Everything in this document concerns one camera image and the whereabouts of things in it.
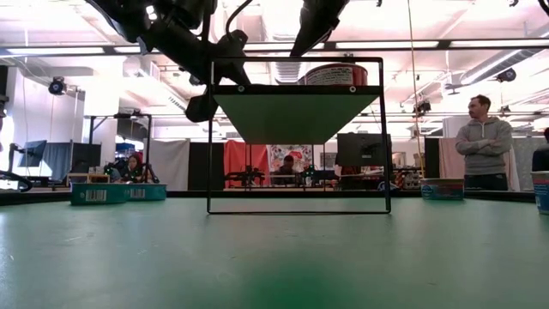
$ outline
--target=poster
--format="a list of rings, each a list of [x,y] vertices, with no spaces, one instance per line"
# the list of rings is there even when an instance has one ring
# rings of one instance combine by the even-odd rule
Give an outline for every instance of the poster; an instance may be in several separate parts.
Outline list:
[[[312,145],[267,145],[268,168],[277,171],[284,162],[284,157],[293,157],[293,169],[303,172],[303,168],[312,164]]]

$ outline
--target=red container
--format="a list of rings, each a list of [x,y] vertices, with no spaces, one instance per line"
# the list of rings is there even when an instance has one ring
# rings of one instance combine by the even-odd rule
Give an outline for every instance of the red container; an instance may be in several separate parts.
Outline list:
[[[325,64],[307,72],[300,84],[368,86],[368,71],[357,64]]]

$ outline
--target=person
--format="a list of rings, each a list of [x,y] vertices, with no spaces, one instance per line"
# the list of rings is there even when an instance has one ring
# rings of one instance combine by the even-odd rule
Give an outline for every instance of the person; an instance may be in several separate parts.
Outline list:
[[[549,128],[543,132],[547,143],[539,146],[532,155],[532,172],[549,171]]]
[[[287,155],[284,157],[282,166],[279,167],[278,171],[274,173],[274,175],[282,176],[295,176],[295,174],[296,172],[293,169],[293,157],[291,155]],[[295,178],[275,178],[273,179],[273,183],[275,185],[293,185],[295,184]]]
[[[510,124],[488,117],[490,99],[477,95],[469,102],[471,121],[457,133],[455,149],[465,156],[465,188],[507,191],[504,154],[513,143]]]
[[[121,176],[120,182],[139,182],[142,180],[143,164],[137,154],[132,154],[128,157],[128,166],[124,169]]]

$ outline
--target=green table surface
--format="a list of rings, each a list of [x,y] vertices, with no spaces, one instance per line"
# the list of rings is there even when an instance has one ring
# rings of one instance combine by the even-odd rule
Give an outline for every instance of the green table surface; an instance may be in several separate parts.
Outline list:
[[[226,199],[219,210],[380,199]],[[0,308],[549,308],[535,205],[395,199],[392,215],[211,215],[204,199],[0,208]]]

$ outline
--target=shelf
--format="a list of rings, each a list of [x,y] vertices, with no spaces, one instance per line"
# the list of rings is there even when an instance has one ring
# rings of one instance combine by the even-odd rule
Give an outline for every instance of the shelf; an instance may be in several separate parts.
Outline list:
[[[382,93],[379,86],[215,86],[250,144],[324,144]]]

